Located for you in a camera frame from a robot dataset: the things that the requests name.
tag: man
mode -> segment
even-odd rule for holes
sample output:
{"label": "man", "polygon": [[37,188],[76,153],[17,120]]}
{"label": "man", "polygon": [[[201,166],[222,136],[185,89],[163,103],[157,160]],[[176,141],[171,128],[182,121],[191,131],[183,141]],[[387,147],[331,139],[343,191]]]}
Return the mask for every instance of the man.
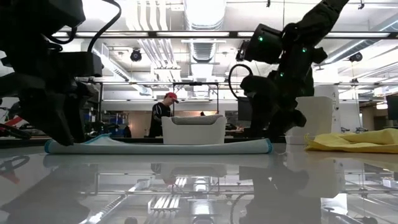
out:
{"label": "man", "polygon": [[162,102],[157,103],[152,107],[152,119],[150,121],[150,129],[149,129],[150,138],[163,135],[162,117],[172,116],[170,106],[174,102],[178,103],[177,95],[175,93],[170,92],[164,96]]}

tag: ceiling light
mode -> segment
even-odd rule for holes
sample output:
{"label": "ceiling light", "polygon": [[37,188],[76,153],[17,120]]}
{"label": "ceiling light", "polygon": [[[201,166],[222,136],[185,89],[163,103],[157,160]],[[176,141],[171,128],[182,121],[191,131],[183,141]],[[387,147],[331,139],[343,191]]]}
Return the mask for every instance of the ceiling light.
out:
{"label": "ceiling light", "polygon": [[226,40],[181,40],[183,44],[225,44]]}
{"label": "ceiling light", "polygon": [[104,85],[130,85],[128,82],[103,82]]}
{"label": "ceiling light", "polygon": [[252,37],[254,32],[238,32],[238,37]]}
{"label": "ceiling light", "polygon": [[376,105],[376,108],[378,110],[385,110],[388,109],[388,105],[387,104]]}
{"label": "ceiling light", "polygon": [[[96,32],[77,32],[76,36],[77,37],[94,37]],[[123,37],[147,37],[148,33],[147,32],[105,32],[104,34],[101,35],[102,38],[104,37],[117,37],[117,38],[123,38]]]}
{"label": "ceiling light", "polygon": [[157,32],[158,37],[227,37],[229,32],[202,32],[202,31],[178,31],[178,32]]}
{"label": "ceiling light", "polygon": [[56,32],[52,36],[53,37],[69,37],[66,32]]}
{"label": "ceiling light", "polygon": [[130,84],[139,84],[139,85],[173,85],[172,82],[134,82]]}
{"label": "ceiling light", "polygon": [[108,102],[122,102],[122,101],[127,101],[127,100],[103,100],[103,101],[108,101]]}
{"label": "ceiling light", "polygon": [[383,38],[388,37],[389,32],[331,32],[326,37],[344,37],[349,39],[350,37],[363,37],[363,38]]}

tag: ceiling pipe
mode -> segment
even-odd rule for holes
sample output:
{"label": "ceiling pipe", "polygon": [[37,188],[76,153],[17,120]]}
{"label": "ceiling pipe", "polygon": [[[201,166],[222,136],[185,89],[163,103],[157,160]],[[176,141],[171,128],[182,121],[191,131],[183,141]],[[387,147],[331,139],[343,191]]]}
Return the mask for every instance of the ceiling pipe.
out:
{"label": "ceiling pipe", "polygon": [[[224,22],[226,0],[184,0],[184,16],[186,30],[221,30]],[[195,80],[205,82],[213,73],[213,62],[215,62],[215,43],[190,43],[191,72]],[[200,90],[198,96],[206,96],[203,91],[205,86],[195,86]]]}
{"label": "ceiling pipe", "polygon": [[[137,14],[138,14],[138,5],[135,1],[128,1],[129,7],[131,8],[132,13],[126,14],[126,25],[130,30],[141,30],[141,27],[138,22]],[[146,44],[141,40],[138,39],[138,44],[142,49],[144,49],[145,53],[147,54],[149,60],[154,63],[157,67],[160,66],[158,62],[156,62],[154,56],[151,54],[150,50],[147,48]]]}
{"label": "ceiling pipe", "polygon": [[[380,23],[371,31],[380,31],[380,32],[397,32],[398,31],[398,14],[388,18],[384,22]],[[380,40],[353,40],[344,46],[340,47],[338,50],[329,54],[329,57],[322,62],[320,65],[326,65],[329,63],[335,63],[349,56],[360,52],[361,50],[374,45]]]}
{"label": "ceiling pipe", "polygon": [[[132,25],[134,26],[134,29],[140,31],[140,30],[142,30],[142,29],[141,29],[141,26],[140,26],[139,20],[138,20],[138,12],[139,12],[139,11],[138,11],[138,3],[137,3],[136,0],[132,0],[132,1],[128,1],[128,2],[131,3],[131,9],[132,9],[131,15],[129,14],[128,16],[131,17]],[[148,40],[147,40],[147,39],[144,39],[144,40],[139,39],[139,40],[138,40],[138,43],[139,43],[139,44],[144,48],[144,50],[147,52],[147,55],[148,55],[149,59],[152,61],[152,63],[153,63],[157,68],[160,68],[162,65],[160,64],[159,61],[156,60],[155,53],[154,53],[154,51],[152,50],[152,47],[150,47],[150,45],[149,45],[149,43],[148,43]]]}
{"label": "ceiling pipe", "polygon": [[376,70],[373,70],[371,72],[365,72],[359,75],[354,76],[353,78],[371,78],[374,77],[376,75],[380,75],[386,72],[390,72],[391,70],[394,70],[398,67],[398,62],[393,62],[390,63],[389,65],[385,65],[381,68],[378,68]]}
{"label": "ceiling pipe", "polygon": [[[107,68],[109,71],[111,71],[114,75],[117,75],[119,77],[122,77],[126,82],[138,82],[138,80],[133,79],[130,74],[125,71],[122,66],[118,65],[116,62],[108,58],[106,55],[102,53],[102,50],[96,49],[96,47],[93,48],[93,53],[98,55],[101,58],[101,62],[104,65],[105,68]],[[131,85],[133,88],[135,88],[141,95],[146,95],[146,96],[151,96],[152,95],[152,89],[144,87],[143,85],[137,85],[133,84]]]}
{"label": "ceiling pipe", "polygon": [[[149,26],[147,23],[147,1],[141,0],[140,5],[141,5],[141,11],[140,11],[139,23],[144,30],[149,30]],[[160,62],[160,64],[162,65],[163,68],[165,68],[166,63],[164,62],[164,60],[162,58],[162,54],[161,54],[159,48],[157,47],[154,39],[149,39],[149,47],[152,47],[152,50],[155,53],[154,55],[155,55],[156,60],[158,62]]]}
{"label": "ceiling pipe", "polygon": [[[156,0],[150,0],[149,1],[149,6],[150,6],[150,20],[149,20],[150,26],[152,27],[152,30],[159,30],[159,27],[157,26]],[[165,59],[167,61],[168,67],[173,67],[173,63],[172,63],[172,61],[170,59],[170,55],[169,55],[169,53],[167,51],[167,48],[166,48],[166,44],[167,43],[164,40],[160,40],[160,39],[158,39],[157,41],[158,41],[160,47],[163,50],[164,57],[165,57]]]}
{"label": "ceiling pipe", "polygon": [[[166,23],[166,0],[159,0],[159,23],[162,30],[168,30]],[[173,67],[177,68],[177,62],[175,61],[174,51],[170,39],[162,39],[167,52],[169,53],[170,59],[173,63]]]}

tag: light blue cloth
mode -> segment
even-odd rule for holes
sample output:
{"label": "light blue cloth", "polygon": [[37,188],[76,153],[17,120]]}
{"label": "light blue cloth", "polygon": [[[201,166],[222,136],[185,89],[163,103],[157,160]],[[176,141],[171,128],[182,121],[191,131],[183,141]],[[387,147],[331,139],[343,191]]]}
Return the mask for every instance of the light blue cloth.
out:
{"label": "light blue cloth", "polygon": [[272,151],[269,139],[213,145],[129,144],[100,135],[85,143],[63,146],[54,140],[45,143],[50,154],[267,154]]}

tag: ventilation duct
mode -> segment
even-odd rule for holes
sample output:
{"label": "ventilation duct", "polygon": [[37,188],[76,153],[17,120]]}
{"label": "ventilation duct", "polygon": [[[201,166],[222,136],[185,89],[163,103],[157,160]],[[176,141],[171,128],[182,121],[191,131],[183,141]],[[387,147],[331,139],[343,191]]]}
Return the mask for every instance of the ventilation duct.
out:
{"label": "ventilation duct", "polygon": [[[185,25],[187,30],[221,30],[225,15],[225,0],[184,0]],[[214,62],[216,44],[190,43],[191,62]],[[191,72],[196,78],[209,78],[213,65],[193,64]]]}
{"label": "ventilation duct", "polygon": [[[397,32],[398,31],[398,14],[390,17],[386,21],[377,25],[372,31],[380,31],[380,32]],[[379,42],[380,40],[353,40],[348,44],[340,47],[338,50],[329,54],[329,57],[325,60],[321,65],[325,65],[328,63],[335,63],[344,58],[348,58],[349,56],[365,49],[366,47],[372,46],[373,44]]]}
{"label": "ventilation duct", "polygon": [[[101,62],[105,68],[111,71],[114,75],[123,78],[126,82],[136,82],[133,80],[131,75],[125,71],[122,66],[118,65],[115,61],[109,58],[109,49],[105,45],[95,45],[93,48],[93,53],[101,58]],[[144,87],[142,85],[132,85],[139,93],[143,96],[152,96],[152,90],[150,88]]]}

